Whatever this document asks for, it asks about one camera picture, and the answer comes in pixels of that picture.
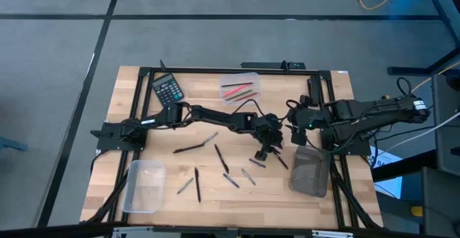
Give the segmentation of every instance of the black calculator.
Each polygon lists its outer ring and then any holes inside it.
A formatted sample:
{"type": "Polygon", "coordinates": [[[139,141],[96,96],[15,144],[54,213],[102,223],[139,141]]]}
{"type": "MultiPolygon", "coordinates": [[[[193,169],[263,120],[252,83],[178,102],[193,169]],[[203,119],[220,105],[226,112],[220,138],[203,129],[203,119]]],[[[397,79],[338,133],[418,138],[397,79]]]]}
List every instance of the black calculator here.
{"type": "Polygon", "coordinates": [[[184,98],[178,82],[171,73],[155,79],[152,83],[152,88],[163,106],[175,103],[184,98]]]}

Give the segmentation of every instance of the gray floor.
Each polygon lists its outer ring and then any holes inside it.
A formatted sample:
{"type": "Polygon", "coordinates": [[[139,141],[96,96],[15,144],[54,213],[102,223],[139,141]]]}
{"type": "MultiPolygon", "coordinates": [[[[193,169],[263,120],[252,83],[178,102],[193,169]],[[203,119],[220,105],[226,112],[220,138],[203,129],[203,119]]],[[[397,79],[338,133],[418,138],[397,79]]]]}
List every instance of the gray floor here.
{"type": "MultiPolygon", "coordinates": [[[[370,6],[381,0],[365,0],[370,6]]],[[[105,14],[110,0],[0,0],[0,13],[105,14]]],[[[450,0],[441,0],[460,22],[450,0]]],[[[435,14],[431,0],[392,0],[363,11],[355,0],[118,0],[116,14],[435,14]]],[[[32,226],[75,106],[102,21],[0,20],[0,135],[31,146],[0,153],[0,229],[32,226]]],[[[112,21],[50,224],[80,216],[98,129],[120,65],[238,67],[295,60],[310,69],[347,70],[356,99],[399,95],[387,66],[426,67],[454,48],[438,22],[112,21]]],[[[409,78],[413,85],[423,80],[409,78]]],[[[431,104],[430,85],[417,94],[431,104]]],[[[399,124],[393,133],[420,126],[399,124]]],[[[382,148],[407,136],[383,142],[382,148]]],[[[434,137],[400,146],[408,157],[434,137]]],[[[386,225],[400,224],[384,216],[386,225]]]]}

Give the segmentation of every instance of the wooden tabletop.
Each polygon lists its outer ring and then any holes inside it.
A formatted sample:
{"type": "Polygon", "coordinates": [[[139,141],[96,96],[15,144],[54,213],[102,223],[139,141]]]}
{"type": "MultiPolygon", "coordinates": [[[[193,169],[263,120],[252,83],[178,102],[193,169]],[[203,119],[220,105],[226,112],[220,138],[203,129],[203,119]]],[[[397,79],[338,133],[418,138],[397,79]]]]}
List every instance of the wooden tabletop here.
{"type": "MultiPolygon", "coordinates": [[[[107,114],[110,122],[120,122],[129,117],[139,67],[121,66],[107,114]]],[[[352,99],[353,92],[346,71],[331,71],[336,99],[352,99]]],[[[189,104],[199,104],[209,109],[231,113],[234,106],[224,106],[219,99],[219,74],[175,73],[176,80],[189,104]]],[[[262,96],[259,105],[265,114],[279,117],[288,111],[286,100],[298,100],[307,94],[307,76],[261,75],[262,96]]],[[[140,117],[145,78],[139,100],[137,117],[140,117]]],[[[162,109],[156,95],[152,94],[148,115],[162,109]]],[[[255,106],[244,106],[241,111],[256,111],[255,106]]],[[[281,129],[283,147],[281,157],[290,166],[297,145],[290,142],[290,130],[281,129]]],[[[308,138],[320,146],[319,131],[308,131],[308,138]]],[[[261,145],[249,134],[236,134],[225,127],[203,122],[193,123],[176,130],[150,130],[147,144],[140,160],[159,160],[166,168],[165,196],[162,208],[154,214],[130,214],[130,224],[155,224],[175,226],[238,226],[254,228],[336,229],[337,220],[329,180],[325,198],[317,198],[292,191],[289,187],[290,170],[286,170],[271,154],[260,168],[248,159],[254,157],[261,145]],[[218,135],[206,146],[197,150],[172,154],[175,149],[202,142],[214,132],[218,135]],[[228,182],[213,144],[217,144],[230,169],[230,176],[240,189],[228,182]],[[181,194],[178,189],[194,177],[193,170],[200,171],[201,203],[197,200],[195,183],[181,194]],[[244,168],[257,183],[253,186],[241,172],[244,168]]],[[[114,187],[120,151],[110,151],[101,156],[94,165],[88,192],[81,213],[81,220],[93,216],[107,199],[114,187]]],[[[382,225],[380,209],[368,164],[359,156],[348,156],[349,172],[354,195],[372,219],[382,225]]],[[[345,221],[349,225],[348,206],[341,196],[345,221]]],[[[121,218],[122,199],[116,219],[121,218]]]]}

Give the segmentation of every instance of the plastic box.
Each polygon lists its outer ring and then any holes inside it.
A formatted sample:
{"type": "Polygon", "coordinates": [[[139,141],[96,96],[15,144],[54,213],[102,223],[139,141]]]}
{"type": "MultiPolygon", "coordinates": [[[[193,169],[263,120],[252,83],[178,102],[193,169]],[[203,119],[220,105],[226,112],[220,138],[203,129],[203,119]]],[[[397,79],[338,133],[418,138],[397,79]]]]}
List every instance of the plastic box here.
{"type": "Polygon", "coordinates": [[[165,194],[165,166],[159,161],[135,160],[129,166],[123,211],[151,214],[160,209],[165,194]]]}
{"type": "MultiPolygon", "coordinates": [[[[222,75],[219,77],[219,96],[221,97],[221,100],[225,105],[238,106],[243,102],[247,101],[248,99],[254,99],[255,101],[259,101],[261,95],[262,89],[260,88],[260,79],[257,73],[238,73],[231,75],[222,75]],[[252,84],[248,84],[247,86],[236,85],[238,83],[252,84]],[[228,96],[225,96],[226,93],[234,90],[237,91],[229,94],[228,96]]],[[[248,102],[247,105],[254,105],[254,103],[248,102]]]]}

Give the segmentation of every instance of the white cable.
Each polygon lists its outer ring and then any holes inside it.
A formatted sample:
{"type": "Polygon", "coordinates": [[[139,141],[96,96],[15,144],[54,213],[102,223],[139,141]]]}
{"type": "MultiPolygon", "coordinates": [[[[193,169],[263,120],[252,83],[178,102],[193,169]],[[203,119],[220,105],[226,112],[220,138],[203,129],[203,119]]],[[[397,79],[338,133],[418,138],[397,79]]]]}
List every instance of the white cable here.
{"type": "Polygon", "coordinates": [[[387,152],[390,151],[391,149],[395,148],[395,147],[398,147],[398,146],[400,146],[400,145],[406,143],[406,142],[412,141],[412,140],[414,140],[414,139],[417,139],[417,138],[419,138],[419,137],[422,137],[422,136],[426,135],[427,133],[430,133],[430,132],[433,132],[433,131],[437,130],[438,128],[440,128],[440,127],[442,127],[443,125],[449,123],[450,121],[452,121],[453,119],[455,119],[455,118],[458,117],[458,116],[460,116],[460,112],[457,113],[457,114],[455,114],[455,115],[453,115],[453,116],[451,116],[449,119],[447,119],[446,121],[440,123],[440,124],[437,125],[436,127],[432,128],[432,129],[430,129],[430,130],[428,130],[427,132],[424,132],[424,133],[422,133],[422,134],[419,134],[418,136],[414,136],[414,137],[412,137],[412,138],[409,138],[409,139],[407,139],[407,140],[404,140],[404,141],[402,141],[402,142],[399,142],[399,143],[397,143],[396,145],[393,145],[392,147],[390,147],[390,148],[387,149],[387,152]]]}

